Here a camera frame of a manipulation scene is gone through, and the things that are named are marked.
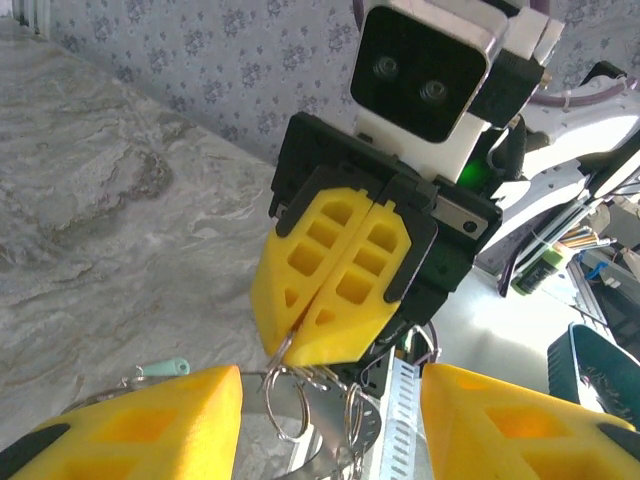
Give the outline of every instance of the yellow foam pad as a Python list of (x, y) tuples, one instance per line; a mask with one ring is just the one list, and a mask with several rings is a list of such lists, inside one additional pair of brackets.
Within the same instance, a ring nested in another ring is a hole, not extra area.
[(597, 428), (633, 426), (449, 365), (427, 365), (422, 416), (436, 480), (631, 480), (640, 463)]
[(44, 423), (71, 428), (12, 480), (229, 480), (241, 410), (236, 366), (180, 377)]

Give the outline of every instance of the gray marble surface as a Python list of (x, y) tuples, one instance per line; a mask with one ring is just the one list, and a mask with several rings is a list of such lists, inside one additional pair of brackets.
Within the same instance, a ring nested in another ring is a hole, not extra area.
[(265, 364), (272, 172), (0, 19), (0, 448), (135, 364)]

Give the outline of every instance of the metal screw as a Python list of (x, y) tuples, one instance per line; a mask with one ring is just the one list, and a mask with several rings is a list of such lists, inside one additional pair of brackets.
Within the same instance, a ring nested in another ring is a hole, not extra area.
[(373, 66), (373, 72), (380, 80), (392, 82), (398, 76), (398, 63), (391, 57), (380, 57)]
[(516, 128), (518, 126), (518, 124), (520, 123), (520, 115), (516, 115), (515, 117), (513, 117), (511, 119), (511, 121), (509, 122), (509, 124), (507, 125), (509, 128)]
[(464, 222), (462, 229), (467, 233), (473, 233), (478, 229), (478, 224), (471, 220)]
[(439, 80), (429, 80), (420, 89), (420, 98), (433, 105), (440, 105), (447, 99), (448, 95), (449, 90)]

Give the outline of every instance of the metal key ring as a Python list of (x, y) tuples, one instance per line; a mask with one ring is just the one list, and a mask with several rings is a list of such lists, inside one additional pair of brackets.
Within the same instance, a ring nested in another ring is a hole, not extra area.
[(272, 372), (280, 368), (284, 355), (287, 353), (287, 350), (289, 350), (289, 347), (293, 343), (294, 334), (295, 332), (293, 330), (287, 333), (287, 335), (284, 337), (284, 340), (282, 340), (282, 343), (278, 347), (278, 350), (276, 350), (276, 353), (273, 355), (273, 357), (271, 357), (271, 360), (269, 360), (269, 363), (267, 364), (267, 376), (264, 377), (264, 381), (262, 382), (262, 385), (260, 385), (261, 390), (266, 389), (267, 379), (269, 379), (271, 375), (273, 375)]
[(364, 412), (362, 408), (362, 387), (357, 383), (349, 386), (347, 391), (345, 415), (344, 415), (344, 434), (347, 438), (349, 448), (353, 447), (358, 441), (360, 436), (360, 430), (362, 428), (362, 419)]
[(267, 416), (269, 417), (269, 421), (271, 422), (271, 425), (273, 425), (273, 428), (276, 429), (276, 433), (280, 440), (290, 442), (290, 443), (300, 443), (302, 441), (302, 437), (307, 433), (307, 431), (309, 430), (309, 427), (311, 426), (311, 420), (310, 420), (311, 413), (309, 408), (309, 401), (307, 400), (307, 396), (305, 395), (302, 386), (297, 382), (295, 383), (295, 388), (298, 392), (298, 398), (300, 399), (300, 406), (302, 407), (302, 419), (301, 419), (302, 425), (300, 427), (300, 433), (298, 433), (298, 436), (292, 437), (287, 432), (285, 432), (276, 421), (275, 416), (273, 415), (273, 410), (271, 409), (271, 398), (270, 398), (271, 390), (273, 390), (276, 384), (276, 380), (278, 379), (278, 376), (281, 373), (286, 373), (286, 371), (287, 369), (284, 367), (275, 368), (270, 372), (268, 372), (267, 375), (265, 376), (263, 385), (265, 385), (264, 400), (267, 407)]

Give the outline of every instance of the teal key tag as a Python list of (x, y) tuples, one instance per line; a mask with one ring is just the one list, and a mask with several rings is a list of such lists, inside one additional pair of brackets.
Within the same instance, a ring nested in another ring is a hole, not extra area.
[(176, 375), (188, 375), (191, 371), (189, 362), (184, 358), (175, 357), (163, 362), (152, 363), (137, 367), (141, 377), (172, 377)]

